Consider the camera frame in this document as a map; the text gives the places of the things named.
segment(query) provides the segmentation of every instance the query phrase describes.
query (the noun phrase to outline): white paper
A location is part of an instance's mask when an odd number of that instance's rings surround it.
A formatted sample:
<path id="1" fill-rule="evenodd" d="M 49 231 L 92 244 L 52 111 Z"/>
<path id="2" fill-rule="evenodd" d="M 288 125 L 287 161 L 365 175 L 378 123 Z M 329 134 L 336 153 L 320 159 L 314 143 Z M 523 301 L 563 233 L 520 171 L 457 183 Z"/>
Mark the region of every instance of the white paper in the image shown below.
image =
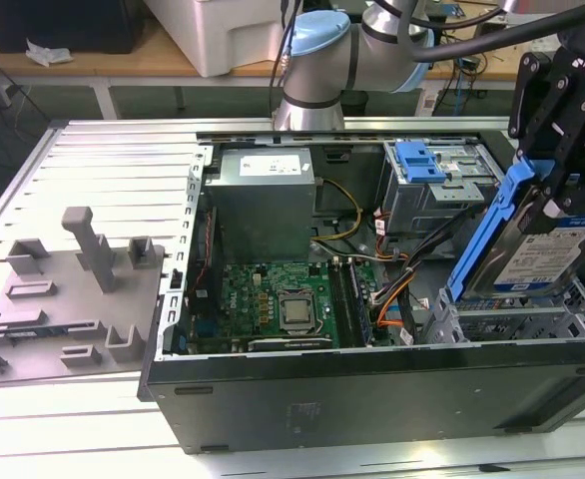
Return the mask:
<path id="1" fill-rule="evenodd" d="M 35 45 L 28 39 L 26 40 L 26 44 L 29 47 L 26 51 L 26 56 L 43 67 L 48 67 L 52 63 L 67 63 L 73 61 L 71 51 L 68 48 L 54 48 L 51 50 L 50 48 Z"/>

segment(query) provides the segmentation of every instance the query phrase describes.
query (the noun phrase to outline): floor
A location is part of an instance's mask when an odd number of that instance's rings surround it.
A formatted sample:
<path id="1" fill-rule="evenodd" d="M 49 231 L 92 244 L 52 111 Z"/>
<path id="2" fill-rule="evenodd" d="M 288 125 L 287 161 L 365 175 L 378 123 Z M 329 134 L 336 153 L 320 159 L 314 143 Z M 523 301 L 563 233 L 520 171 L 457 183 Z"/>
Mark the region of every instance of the floor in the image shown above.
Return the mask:
<path id="1" fill-rule="evenodd" d="M 165 87 L 121 87 L 115 97 L 123 118 L 231 118 L 267 116 L 267 89 L 263 88 L 185 88 L 187 108 L 179 111 L 173 89 Z M 92 90 L 83 87 L 35 87 L 32 100 L 51 119 L 100 119 L 100 110 Z M 412 116 L 418 94 L 369 94 L 369 116 Z M 279 101 L 276 92 L 275 104 Z M 471 97 L 464 116 L 507 116 L 511 92 L 489 92 L 487 98 Z M 454 92 L 444 99 L 437 115 L 454 111 Z M 26 160 L 48 123 L 15 92 L 12 106 L 0 112 L 0 196 L 15 172 Z"/>

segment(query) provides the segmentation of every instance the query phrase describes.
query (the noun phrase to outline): yellow wire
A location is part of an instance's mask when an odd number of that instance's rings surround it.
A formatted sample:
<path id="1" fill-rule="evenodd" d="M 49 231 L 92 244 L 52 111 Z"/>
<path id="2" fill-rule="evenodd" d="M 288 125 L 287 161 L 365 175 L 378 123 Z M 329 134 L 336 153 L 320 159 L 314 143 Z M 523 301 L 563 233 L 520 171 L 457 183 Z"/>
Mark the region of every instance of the yellow wire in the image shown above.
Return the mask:
<path id="1" fill-rule="evenodd" d="M 356 222 L 354 222 L 354 225 L 352 226 L 352 228 L 350 230 L 348 230 L 347 232 L 340 233 L 338 235 L 328 235 L 326 237 L 312 237 L 311 239 L 318 240 L 318 241 L 332 241 L 332 240 L 343 240 L 344 238 L 350 238 L 352 235 L 354 235 L 357 232 L 357 230 L 361 226 L 362 209 L 359 207 L 359 204 L 354 199 L 354 196 L 351 195 L 348 192 L 348 190 L 346 188 L 344 188 L 342 185 L 340 185 L 339 183 L 337 183 L 333 180 L 328 180 L 328 179 L 323 179 L 323 182 L 330 183 L 331 185 L 335 186 L 352 202 L 352 204 L 354 205 L 354 208 L 356 209 Z"/>

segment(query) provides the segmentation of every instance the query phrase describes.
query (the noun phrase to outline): hard drive label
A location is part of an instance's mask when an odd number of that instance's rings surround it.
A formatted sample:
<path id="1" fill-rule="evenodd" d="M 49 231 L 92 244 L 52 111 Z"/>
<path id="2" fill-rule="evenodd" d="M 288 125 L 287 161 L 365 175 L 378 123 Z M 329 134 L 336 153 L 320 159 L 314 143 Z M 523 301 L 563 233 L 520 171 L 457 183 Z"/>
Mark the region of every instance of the hard drive label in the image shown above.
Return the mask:
<path id="1" fill-rule="evenodd" d="M 500 291 L 541 289 L 556 281 L 581 254 L 585 217 L 566 218 L 548 235 L 524 240 L 494 287 Z"/>

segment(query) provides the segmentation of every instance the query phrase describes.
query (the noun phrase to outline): blue drive bracket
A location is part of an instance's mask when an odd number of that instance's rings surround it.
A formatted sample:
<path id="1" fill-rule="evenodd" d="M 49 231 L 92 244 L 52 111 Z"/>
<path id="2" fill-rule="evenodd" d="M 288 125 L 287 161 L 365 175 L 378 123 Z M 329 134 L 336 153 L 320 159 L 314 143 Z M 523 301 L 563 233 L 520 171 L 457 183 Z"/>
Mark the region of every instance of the blue drive bracket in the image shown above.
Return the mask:
<path id="1" fill-rule="evenodd" d="M 423 142 L 396 142 L 394 150 L 409 183 L 445 182 L 446 176 L 436 162 L 436 155 Z"/>
<path id="2" fill-rule="evenodd" d="M 546 173 L 546 168 L 544 168 L 546 164 L 543 163 L 539 166 L 541 167 L 542 175 L 544 175 Z M 450 297 L 453 301 L 459 301 L 461 298 L 465 288 L 464 282 L 478 262 L 489 241 L 498 232 L 504 222 L 512 219 L 517 208 L 514 204 L 514 196 L 517 191 L 524 182 L 534 178 L 535 175 L 536 172 L 533 165 L 527 160 L 522 160 L 508 170 L 503 184 L 499 189 L 499 193 L 492 202 L 481 225 L 474 233 L 472 240 L 448 279 L 447 284 L 450 289 Z"/>

